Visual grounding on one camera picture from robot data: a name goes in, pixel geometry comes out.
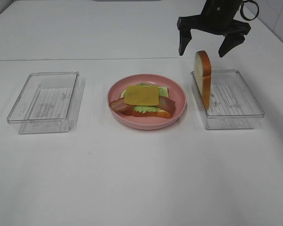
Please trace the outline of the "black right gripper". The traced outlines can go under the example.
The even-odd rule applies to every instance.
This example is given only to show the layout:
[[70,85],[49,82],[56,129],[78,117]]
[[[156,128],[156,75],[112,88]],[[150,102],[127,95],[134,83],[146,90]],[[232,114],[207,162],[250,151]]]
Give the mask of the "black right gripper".
[[179,17],[179,55],[184,54],[192,40],[191,29],[226,35],[218,51],[220,57],[224,57],[230,50],[242,44],[245,41],[244,35],[250,31],[250,25],[234,19],[241,4],[241,0],[207,0],[201,14]]

